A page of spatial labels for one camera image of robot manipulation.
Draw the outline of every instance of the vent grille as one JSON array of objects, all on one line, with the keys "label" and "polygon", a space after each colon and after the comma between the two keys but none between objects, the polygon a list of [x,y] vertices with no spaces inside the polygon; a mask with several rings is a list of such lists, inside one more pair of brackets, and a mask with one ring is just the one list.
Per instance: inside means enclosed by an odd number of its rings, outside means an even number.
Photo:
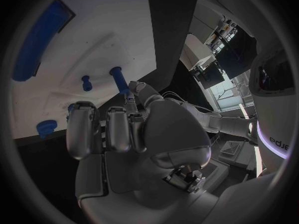
[{"label": "vent grille", "polygon": [[234,155],[239,147],[238,142],[227,142],[221,149],[222,153]]}]

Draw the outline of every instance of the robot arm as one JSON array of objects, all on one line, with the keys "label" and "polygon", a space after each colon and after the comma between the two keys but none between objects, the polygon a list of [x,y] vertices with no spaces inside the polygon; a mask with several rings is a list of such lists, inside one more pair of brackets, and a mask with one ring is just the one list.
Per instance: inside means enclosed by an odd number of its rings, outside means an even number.
[{"label": "robot arm", "polygon": [[206,132],[227,133],[247,138],[255,144],[258,143],[256,118],[244,119],[239,117],[222,117],[221,114],[216,112],[202,113],[189,103],[178,101],[172,98],[166,99],[176,102],[191,112]]}]

